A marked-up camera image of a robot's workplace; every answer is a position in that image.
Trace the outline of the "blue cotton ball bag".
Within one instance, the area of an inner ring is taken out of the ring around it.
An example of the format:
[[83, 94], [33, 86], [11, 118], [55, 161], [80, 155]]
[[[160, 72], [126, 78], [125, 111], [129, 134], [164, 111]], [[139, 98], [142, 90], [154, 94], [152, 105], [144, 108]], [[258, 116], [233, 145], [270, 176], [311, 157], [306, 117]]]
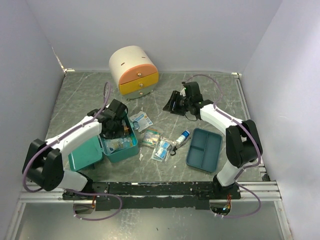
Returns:
[[115, 152], [129, 149], [135, 146], [136, 143], [137, 143], [137, 139], [132, 136], [115, 138], [115, 139], [105, 139], [103, 141], [104, 152], [107, 155], [110, 155]]

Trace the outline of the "brown bottle orange cap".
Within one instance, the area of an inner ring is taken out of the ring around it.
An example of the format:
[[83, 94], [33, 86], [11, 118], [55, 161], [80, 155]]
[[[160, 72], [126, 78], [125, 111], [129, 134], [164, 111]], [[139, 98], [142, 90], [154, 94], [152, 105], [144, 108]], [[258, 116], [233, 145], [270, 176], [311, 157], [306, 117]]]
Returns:
[[125, 136], [128, 136], [130, 134], [130, 127], [127, 125], [124, 119], [122, 120], [122, 126], [123, 126], [123, 134]]

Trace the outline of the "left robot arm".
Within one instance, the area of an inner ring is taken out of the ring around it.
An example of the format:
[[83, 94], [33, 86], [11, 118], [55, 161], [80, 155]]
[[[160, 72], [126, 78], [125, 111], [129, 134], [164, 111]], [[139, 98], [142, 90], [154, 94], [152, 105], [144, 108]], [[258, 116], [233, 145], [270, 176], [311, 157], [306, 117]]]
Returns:
[[26, 191], [27, 180], [47, 192], [56, 188], [75, 191], [81, 199], [89, 199], [94, 188], [89, 178], [77, 171], [65, 170], [63, 161], [79, 146], [93, 137], [118, 138], [124, 132], [123, 120], [128, 107], [113, 99], [110, 104], [90, 111], [80, 122], [65, 132], [47, 140], [35, 139], [28, 148], [22, 168], [22, 184]]

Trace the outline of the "teal medicine box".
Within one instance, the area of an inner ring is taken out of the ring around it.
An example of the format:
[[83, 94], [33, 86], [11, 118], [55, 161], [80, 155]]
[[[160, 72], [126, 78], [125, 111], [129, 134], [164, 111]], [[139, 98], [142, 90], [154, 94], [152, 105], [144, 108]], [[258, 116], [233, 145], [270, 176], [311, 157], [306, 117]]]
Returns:
[[111, 163], [118, 163], [139, 153], [138, 139], [133, 129], [133, 123], [124, 118], [128, 127], [128, 135], [115, 139], [105, 139], [94, 136], [84, 142], [68, 155], [70, 169], [74, 172], [97, 163], [104, 157]]

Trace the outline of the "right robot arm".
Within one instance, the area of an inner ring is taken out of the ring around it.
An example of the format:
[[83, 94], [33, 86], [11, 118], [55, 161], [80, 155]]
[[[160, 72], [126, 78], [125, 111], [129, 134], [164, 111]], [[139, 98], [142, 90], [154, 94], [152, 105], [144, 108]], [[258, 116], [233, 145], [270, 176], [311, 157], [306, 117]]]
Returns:
[[212, 186], [213, 195], [223, 199], [230, 192], [229, 186], [245, 169], [261, 162], [263, 148], [256, 123], [236, 118], [218, 108], [215, 102], [204, 100], [196, 81], [183, 82], [182, 85], [184, 94], [174, 90], [162, 110], [180, 116], [190, 112], [225, 135], [227, 162], [215, 176], [218, 183]]

